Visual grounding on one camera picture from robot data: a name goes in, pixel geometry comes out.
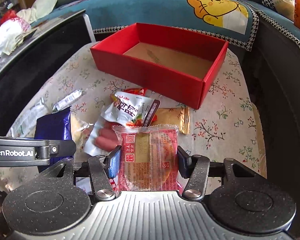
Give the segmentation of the blue lion sofa cover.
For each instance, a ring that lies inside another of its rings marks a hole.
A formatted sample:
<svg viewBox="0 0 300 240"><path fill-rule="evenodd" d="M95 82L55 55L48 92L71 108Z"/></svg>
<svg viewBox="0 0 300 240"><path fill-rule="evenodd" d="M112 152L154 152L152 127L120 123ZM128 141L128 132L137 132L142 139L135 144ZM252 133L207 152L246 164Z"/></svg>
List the blue lion sofa cover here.
<svg viewBox="0 0 300 240"><path fill-rule="evenodd" d="M258 24L264 20L293 41L300 49L300 29L291 20L258 3L247 0L221 0L223 8L234 3L236 10L226 15L220 26L203 21L203 13L195 12L193 0L79 0L37 20L61 17L85 10L95 34L113 33L136 22L184 28L221 38L250 51L257 36Z"/></svg>

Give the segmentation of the floral tablecloth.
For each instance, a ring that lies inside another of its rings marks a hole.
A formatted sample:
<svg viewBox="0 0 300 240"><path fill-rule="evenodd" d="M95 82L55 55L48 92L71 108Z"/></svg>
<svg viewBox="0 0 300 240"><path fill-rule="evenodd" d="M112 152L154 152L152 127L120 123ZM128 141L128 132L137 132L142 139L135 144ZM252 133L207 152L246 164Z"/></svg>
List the floral tablecloth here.
<svg viewBox="0 0 300 240"><path fill-rule="evenodd" d="M86 44L53 70L50 63L35 67L43 78L28 88L29 97L17 91L17 81L27 78L29 64L11 69L0 81L0 136L28 109L43 100L47 109L73 91L83 95L71 106L76 120L93 126L111 93L133 88L128 81L99 71ZM237 56L228 51L225 61L198 110L190 111L190 133L180 135L179 144L189 154L202 154L212 161L234 158L262 176L266 176L266 154L260 117L251 102Z"/></svg>

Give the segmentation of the black glossy coffee table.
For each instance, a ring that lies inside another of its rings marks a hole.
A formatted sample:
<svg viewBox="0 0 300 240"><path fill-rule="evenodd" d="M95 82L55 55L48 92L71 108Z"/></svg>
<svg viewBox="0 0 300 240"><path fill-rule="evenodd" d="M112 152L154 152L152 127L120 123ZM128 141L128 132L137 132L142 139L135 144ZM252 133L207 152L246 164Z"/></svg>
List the black glossy coffee table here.
<svg viewBox="0 0 300 240"><path fill-rule="evenodd" d="M38 24L10 55L0 58L0 136L5 136L40 87L79 48L94 40L84 10Z"/></svg>

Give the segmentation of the red cardboard box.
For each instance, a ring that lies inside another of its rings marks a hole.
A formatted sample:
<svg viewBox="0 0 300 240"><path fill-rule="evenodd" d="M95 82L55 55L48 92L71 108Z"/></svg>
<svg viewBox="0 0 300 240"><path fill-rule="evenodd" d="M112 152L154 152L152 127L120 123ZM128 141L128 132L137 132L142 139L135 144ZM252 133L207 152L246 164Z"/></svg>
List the red cardboard box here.
<svg viewBox="0 0 300 240"><path fill-rule="evenodd" d="M228 42L194 31L134 23L91 48L97 69L199 109Z"/></svg>

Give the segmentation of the blue snack packet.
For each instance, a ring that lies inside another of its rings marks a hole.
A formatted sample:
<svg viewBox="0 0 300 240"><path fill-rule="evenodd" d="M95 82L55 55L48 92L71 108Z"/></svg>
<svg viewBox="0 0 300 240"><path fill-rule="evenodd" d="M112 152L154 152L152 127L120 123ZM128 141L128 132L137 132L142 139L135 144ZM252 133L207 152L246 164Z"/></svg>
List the blue snack packet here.
<svg viewBox="0 0 300 240"><path fill-rule="evenodd" d="M36 140L48 140L72 141L71 135L71 111L70 107L67 107L56 113L45 115L37 119L36 131L34 134ZM63 158L73 158L74 151L70 151L68 155L59 157L58 154L59 145L50 145L47 153L44 155L45 159L50 158L50 162L47 165L39 165L38 172L41 173L48 167L62 160Z"/></svg>

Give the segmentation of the white red plastic bag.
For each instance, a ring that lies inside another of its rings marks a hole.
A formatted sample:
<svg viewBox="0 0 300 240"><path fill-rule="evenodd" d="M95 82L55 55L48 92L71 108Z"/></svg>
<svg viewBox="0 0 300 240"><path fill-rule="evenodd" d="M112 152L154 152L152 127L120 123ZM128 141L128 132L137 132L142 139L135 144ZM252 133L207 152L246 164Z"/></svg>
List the white red plastic bag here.
<svg viewBox="0 0 300 240"><path fill-rule="evenodd" d="M31 31L30 24L37 19L37 10L33 8L6 12L0 20L0 57L2 54L10 55L15 50Z"/></svg>

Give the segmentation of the white long snack packet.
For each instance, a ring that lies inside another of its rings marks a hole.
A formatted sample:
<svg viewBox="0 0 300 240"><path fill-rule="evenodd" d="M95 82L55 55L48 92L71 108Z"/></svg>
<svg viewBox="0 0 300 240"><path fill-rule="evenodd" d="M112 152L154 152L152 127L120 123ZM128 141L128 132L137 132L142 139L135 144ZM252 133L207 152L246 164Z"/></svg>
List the white long snack packet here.
<svg viewBox="0 0 300 240"><path fill-rule="evenodd" d="M26 137L36 126L37 119L48 113L49 109L44 102L44 98L40 97L31 108L15 120L10 129L11 136Z"/></svg>

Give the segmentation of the Kaprons wafer packet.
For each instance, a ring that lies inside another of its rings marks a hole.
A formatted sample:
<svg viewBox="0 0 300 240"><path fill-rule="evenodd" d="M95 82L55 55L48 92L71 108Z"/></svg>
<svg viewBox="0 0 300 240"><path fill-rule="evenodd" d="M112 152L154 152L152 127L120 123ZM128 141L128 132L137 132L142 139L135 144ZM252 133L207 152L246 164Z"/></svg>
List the Kaprons wafer packet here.
<svg viewBox="0 0 300 240"><path fill-rule="evenodd" d="M65 109L66 107L69 107L73 102L78 100L82 95L83 95L83 90L81 89L77 89L73 91L72 93L68 94L67 96L65 96L58 102L56 102L52 108L52 111L58 112Z"/></svg>

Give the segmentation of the round pastry clear wrapper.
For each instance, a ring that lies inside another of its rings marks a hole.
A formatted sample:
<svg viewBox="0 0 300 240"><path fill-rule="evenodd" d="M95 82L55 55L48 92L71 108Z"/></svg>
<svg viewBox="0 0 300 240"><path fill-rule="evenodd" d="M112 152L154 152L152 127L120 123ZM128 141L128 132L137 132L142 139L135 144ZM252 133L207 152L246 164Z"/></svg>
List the round pastry clear wrapper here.
<svg viewBox="0 0 300 240"><path fill-rule="evenodd" d="M71 122L71 136L72 136L72 140L75 143L78 143L80 141L81 134L84 130L94 125L90 122L85 122L80 120L74 114L70 114L70 122Z"/></svg>

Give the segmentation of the red yellow snack packet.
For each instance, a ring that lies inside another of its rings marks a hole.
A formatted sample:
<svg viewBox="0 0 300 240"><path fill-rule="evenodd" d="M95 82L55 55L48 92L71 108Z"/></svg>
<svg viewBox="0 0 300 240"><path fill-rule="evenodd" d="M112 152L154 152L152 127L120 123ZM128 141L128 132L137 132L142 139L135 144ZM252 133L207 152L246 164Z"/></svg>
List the red yellow snack packet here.
<svg viewBox="0 0 300 240"><path fill-rule="evenodd" d="M145 96L147 89L146 88L129 88L124 90L125 93Z"/></svg>

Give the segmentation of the vacuum packed pink sausages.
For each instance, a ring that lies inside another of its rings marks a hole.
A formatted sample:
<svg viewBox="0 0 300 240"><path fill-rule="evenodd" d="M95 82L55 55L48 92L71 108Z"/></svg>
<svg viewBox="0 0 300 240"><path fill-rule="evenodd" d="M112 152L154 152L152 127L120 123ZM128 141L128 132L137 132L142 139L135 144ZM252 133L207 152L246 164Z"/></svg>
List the vacuum packed pink sausages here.
<svg viewBox="0 0 300 240"><path fill-rule="evenodd" d="M113 123L99 117L93 130L86 140L83 151L90 156L108 155L116 146L121 145L116 133L112 129Z"/></svg>

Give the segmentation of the red mooncake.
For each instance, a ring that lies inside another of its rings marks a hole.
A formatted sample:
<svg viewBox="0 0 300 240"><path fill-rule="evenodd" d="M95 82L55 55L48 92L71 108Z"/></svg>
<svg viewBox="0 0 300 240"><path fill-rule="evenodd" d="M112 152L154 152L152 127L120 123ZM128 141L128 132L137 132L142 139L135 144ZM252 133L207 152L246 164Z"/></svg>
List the red mooncake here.
<svg viewBox="0 0 300 240"><path fill-rule="evenodd" d="M121 140L119 191L179 191L177 125L113 127Z"/></svg>

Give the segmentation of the white duck snack pouch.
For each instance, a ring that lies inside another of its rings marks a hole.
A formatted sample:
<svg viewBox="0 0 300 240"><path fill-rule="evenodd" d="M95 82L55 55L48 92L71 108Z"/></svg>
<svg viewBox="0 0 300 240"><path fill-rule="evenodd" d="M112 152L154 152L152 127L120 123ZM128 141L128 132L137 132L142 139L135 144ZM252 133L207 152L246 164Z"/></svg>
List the white duck snack pouch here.
<svg viewBox="0 0 300 240"><path fill-rule="evenodd" d="M142 95L117 91L112 103L101 112L102 118L122 126L148 127L151 125L160 101Z"/></svg>

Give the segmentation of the gold foil snack packet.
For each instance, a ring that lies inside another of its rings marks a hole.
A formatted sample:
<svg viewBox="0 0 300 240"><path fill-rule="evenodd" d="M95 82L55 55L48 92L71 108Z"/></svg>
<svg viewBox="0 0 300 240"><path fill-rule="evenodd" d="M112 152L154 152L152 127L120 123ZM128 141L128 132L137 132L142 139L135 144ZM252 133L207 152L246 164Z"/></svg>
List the gold foil snack packet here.
<svg viewBox="0 0 300 240"><path fill-rule="evenodd" d="M190 109L189 107L160 108L152 121L152 125L177 125L179 132L190 133Z"/></svg>

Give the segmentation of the white cloth on sofa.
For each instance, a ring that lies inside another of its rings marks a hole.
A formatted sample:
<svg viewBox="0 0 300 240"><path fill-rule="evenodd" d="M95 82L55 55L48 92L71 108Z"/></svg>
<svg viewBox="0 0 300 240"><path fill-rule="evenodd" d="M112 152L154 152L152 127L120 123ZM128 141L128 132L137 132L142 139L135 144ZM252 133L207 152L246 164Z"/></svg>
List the white cloth on sofa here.
<svg viewBox="0 0 300 240"><path fill-rule="evenodd" d="M36 0L32 7L17 12L17 16L27 23L33 23L51 13L57 0Z"/></svg>

